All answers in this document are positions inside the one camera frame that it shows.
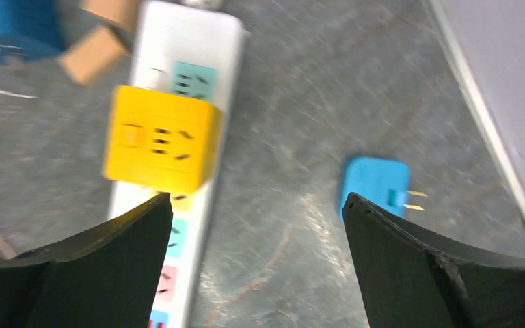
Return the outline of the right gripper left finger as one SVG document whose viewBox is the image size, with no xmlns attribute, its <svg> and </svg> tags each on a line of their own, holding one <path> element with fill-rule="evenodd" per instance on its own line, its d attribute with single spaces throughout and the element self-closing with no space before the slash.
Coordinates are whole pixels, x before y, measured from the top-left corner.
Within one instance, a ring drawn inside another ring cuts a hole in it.
<svg viewBox="0 0 525 328">
<path fill-rule="evenodd" d="M 0 327 L 147 327 L 166 255 L 168 193 L 64 240 L 0 259 Z"/>
</svg>

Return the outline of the long white power strip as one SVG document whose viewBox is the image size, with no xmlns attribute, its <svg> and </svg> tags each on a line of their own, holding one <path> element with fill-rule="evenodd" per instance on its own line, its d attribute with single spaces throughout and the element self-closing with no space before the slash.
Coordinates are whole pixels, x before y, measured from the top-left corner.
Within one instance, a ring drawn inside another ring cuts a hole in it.
<svg viewBox="0 0 525 328">
<path fill-rule="evenodd" d="M 128 86 L 205 100 L 224 113 L 215 166 L 194 193 L 113 181 L 109 218 L 168 193 L 173 209 L 151 327 L 186 327 L 211 222 L 246 32 L 236 17 L 190 2 L 147 1 L 140 11 Z"/>
</svg>

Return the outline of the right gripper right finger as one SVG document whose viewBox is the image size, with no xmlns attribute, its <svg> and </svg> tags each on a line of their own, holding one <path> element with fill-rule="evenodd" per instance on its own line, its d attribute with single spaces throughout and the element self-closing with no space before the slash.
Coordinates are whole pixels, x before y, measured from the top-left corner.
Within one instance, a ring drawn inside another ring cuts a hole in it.
<svg viewBox="0 0 525 328">
<path fill-rule="evenodd" d="M 447 238 L 356 193 L 342 215 L 371 327 L 525 327 L 525 258 Z"/>
</svg>

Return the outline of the yellow cube adapter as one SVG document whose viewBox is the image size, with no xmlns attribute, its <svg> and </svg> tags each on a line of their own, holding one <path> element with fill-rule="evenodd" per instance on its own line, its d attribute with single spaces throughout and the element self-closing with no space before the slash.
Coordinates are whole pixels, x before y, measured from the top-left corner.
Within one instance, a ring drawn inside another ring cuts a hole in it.
<svg viewBox="0 0 525 328">
<path fill-rule="evenodd" d="M 160 191 L 194 193 L 213 173 L 223 118 L 205 100 L 119 85 L 103 175 Z"/>
</svg>

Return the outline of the light blue adapter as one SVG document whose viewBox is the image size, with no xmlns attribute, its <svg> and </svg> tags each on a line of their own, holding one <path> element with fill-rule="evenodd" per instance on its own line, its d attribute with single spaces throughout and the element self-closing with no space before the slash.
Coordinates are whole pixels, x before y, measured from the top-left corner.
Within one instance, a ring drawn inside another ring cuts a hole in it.
<svg viewBox="0 0 525 328">
<path fill-rule="evenodd" d="M 403 218 L 406 209 L 423 211 L 409 204 L 409 196 L 426 197 L 408 189 L 410 169 L 401 161 L 369 156 L 349 159 L 340 181 L 339 207 L 343 208 L 350 193 L 356 193 L 384 210 Z"/>
</svg>

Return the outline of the dark blue cube adapter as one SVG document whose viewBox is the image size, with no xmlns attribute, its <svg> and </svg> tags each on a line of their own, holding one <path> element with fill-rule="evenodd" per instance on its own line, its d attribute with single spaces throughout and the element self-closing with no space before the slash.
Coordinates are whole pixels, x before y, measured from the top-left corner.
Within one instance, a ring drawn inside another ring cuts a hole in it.
<svg viewBox="0 0 525 328">
<path fill-rule="evenodd" d="M 66 50 L 57 3 L 49 0 L 0 1 L 0 64 L 56 57 Z"/>
</svg>

